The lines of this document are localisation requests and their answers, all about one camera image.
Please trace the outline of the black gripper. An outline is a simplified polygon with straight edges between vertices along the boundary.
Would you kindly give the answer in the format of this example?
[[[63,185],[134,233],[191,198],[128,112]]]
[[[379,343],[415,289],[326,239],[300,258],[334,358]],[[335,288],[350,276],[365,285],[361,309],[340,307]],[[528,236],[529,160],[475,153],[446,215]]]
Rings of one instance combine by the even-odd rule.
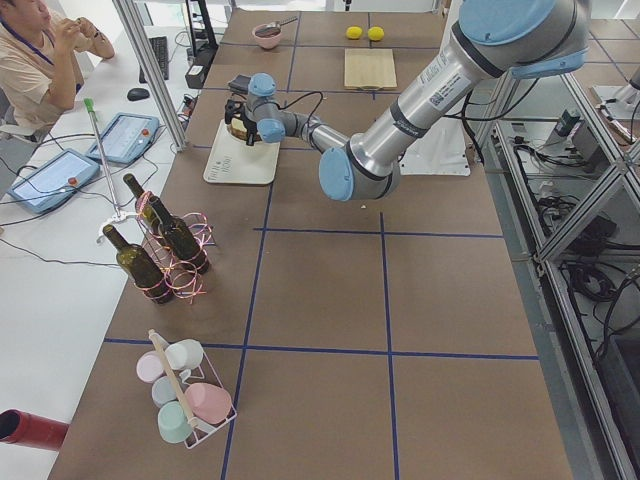
[[[246,145],[253,146],[255,144],[255,136],[258,134],[257,124],[246,113],[242,114],[242,122],[247,131]]]

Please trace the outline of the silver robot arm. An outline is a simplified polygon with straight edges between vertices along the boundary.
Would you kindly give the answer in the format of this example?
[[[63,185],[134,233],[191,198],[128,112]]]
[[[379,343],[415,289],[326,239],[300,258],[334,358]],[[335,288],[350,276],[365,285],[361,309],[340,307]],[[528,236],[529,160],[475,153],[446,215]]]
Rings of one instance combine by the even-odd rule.
[[[229,88],[244,96],[244,115],[263,141],[298,137],[320,152],[328,198],[379,199],[398,184],[401,155],[479,82],[505,72],[532,79],[579,69],[590,19],[588,1],[465,1],[440,53],[365,132],[350,137],[278,106],[266,73],[239,75]]]

